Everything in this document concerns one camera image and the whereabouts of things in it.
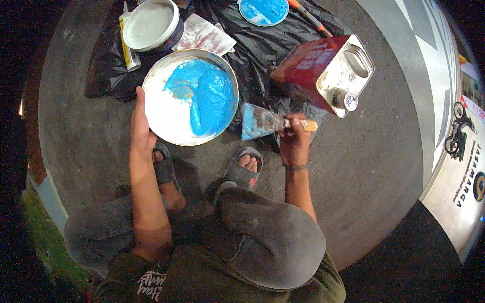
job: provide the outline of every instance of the blue paint lid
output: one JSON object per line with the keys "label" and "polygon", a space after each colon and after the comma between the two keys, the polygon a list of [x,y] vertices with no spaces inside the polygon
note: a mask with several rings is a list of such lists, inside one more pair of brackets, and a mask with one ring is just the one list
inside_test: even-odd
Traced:
{"label": "blue paint lid", "polygon": [[238,4],[242,17],[258,26],[276,25],[290,11],[288,0],[238,0]]}

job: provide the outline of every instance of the logo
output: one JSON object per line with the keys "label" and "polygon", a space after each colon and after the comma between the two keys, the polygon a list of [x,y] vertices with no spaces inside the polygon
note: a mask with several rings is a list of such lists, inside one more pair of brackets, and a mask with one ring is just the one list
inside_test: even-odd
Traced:
{"label": "logo", "polygon": [[485,174],[477,173],[473,181],[473,195],[478,202],[482,201],[485,196]]}

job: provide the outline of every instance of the black plastic sheet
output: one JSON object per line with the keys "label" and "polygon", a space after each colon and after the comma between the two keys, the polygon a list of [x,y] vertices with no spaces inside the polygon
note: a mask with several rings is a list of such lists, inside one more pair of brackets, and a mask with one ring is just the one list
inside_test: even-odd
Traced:
{"label": "black plastic sheet", "polygon": [[[348,28],[312,1],[300,0],[334,35],[349,34]],[[223,30],[237,41],[235,52],[223,58],[234,69],[239,85],[240,106],[228,130],[240,129],[244,102],[266,107],[276,113],[303,111],[321,123],[326,112],[309,106],[307,100],[285,96],[270,80],[271,72],[297,44],[323,38],[297,12],[290,12],[281,23],[260,27],[247,22],[240,14],[236,0],[195,0],[187,11],[180,10],[185,20],[195,13]],[[141,85],[150,67],[168,54],[141,52],[142,67],[128,73],[121,49],[119,21],[121,6],[113,7],[103,27],[89,67],[85,95],[96,98],[113,96],[122,101],[135,99],[135,87]]]}

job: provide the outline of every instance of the person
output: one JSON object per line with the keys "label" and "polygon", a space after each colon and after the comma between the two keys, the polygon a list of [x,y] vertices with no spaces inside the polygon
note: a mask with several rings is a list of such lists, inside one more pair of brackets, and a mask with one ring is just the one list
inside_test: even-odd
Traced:
{"label": "person", "polygon": [[104,280],[95,302],[344,302],[345,288],[326,252],[313,208],[302,113],[281,131],[285,202],[250,190],[262,155],[237,151],[216,192],[212,216],[175,229],[186,205],[172,158],[148,126],[137,87],[131,118],[131,196],[85,207],[65,225],[65,246]]}

